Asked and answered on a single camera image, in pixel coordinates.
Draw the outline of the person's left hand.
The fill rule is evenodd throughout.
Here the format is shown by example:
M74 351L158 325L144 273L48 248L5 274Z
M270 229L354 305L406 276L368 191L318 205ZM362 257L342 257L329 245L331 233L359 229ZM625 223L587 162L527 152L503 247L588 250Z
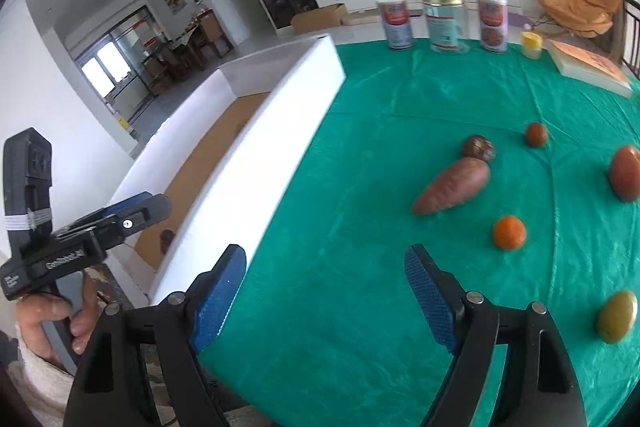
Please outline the person's left hand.
M72 348L76 355L84 353L101 313L96 284L90 277L85 277L82 297L84 297L84 303L81 310L70 320ZM61 366L62 363L55 355L42 328L42 323L68 319L72 313L70 305L60 297L49 294L32 294L17 303L15 313L17 325L26 347L39 358Z

